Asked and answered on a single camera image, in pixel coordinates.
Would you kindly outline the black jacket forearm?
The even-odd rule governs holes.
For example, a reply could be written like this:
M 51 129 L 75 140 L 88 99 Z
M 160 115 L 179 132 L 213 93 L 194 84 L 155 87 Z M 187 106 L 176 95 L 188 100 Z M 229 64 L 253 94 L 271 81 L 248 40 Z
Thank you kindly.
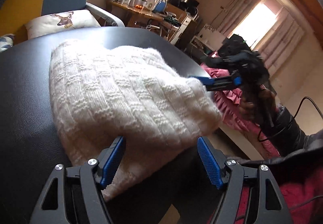
M 273 126 L 263 123 L 260 128 L 282 157 L 308 146 L 309 137 L 300 129 L 294 117 L 284 106 L 277 107 Z

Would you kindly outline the person right hand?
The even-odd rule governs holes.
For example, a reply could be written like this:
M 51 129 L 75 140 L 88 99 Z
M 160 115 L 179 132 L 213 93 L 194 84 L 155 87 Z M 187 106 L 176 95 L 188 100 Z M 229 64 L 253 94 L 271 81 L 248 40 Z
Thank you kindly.
M 243 119 L 259 125 L 263 124 L 268 121 L 267 115 L 272 119 L 277 116 L 275 94 L 268 89 L 262 89 L 255 102 L 248 101 L 243 95 L 238 110 Z

